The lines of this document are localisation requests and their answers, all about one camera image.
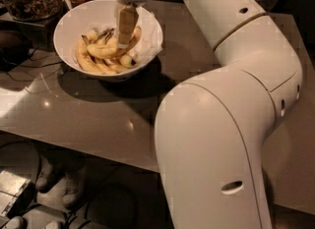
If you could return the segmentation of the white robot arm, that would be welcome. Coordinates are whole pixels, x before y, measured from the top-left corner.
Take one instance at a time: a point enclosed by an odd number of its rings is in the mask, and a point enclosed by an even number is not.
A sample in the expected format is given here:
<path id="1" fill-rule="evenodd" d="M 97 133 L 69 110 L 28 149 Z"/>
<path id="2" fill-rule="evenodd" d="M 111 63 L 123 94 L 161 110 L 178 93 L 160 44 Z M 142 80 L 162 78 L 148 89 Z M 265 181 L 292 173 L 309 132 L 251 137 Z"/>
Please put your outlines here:
<path id="1" fill-rule="evenodd" d="M 183 1 L 220 67 L 174 87 L 157 111 L 174 229 L 273 229 L 261 150 L 300 96 L 300 60 L 255 0 Z"/>

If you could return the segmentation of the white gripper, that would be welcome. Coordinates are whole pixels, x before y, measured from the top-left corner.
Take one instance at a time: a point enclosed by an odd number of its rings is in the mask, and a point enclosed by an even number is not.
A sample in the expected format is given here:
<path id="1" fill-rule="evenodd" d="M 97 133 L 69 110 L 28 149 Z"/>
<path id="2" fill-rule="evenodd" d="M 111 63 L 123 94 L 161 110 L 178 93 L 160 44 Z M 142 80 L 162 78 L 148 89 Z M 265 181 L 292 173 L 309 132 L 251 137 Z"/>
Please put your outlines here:
<path id="1" fill-rule="evenodd" d="M 139 19 L 135 7 L 143 6 L 148 0 L 117 0 L 117 45 L 126 49 L 131 40 L 132 33 Z"/>

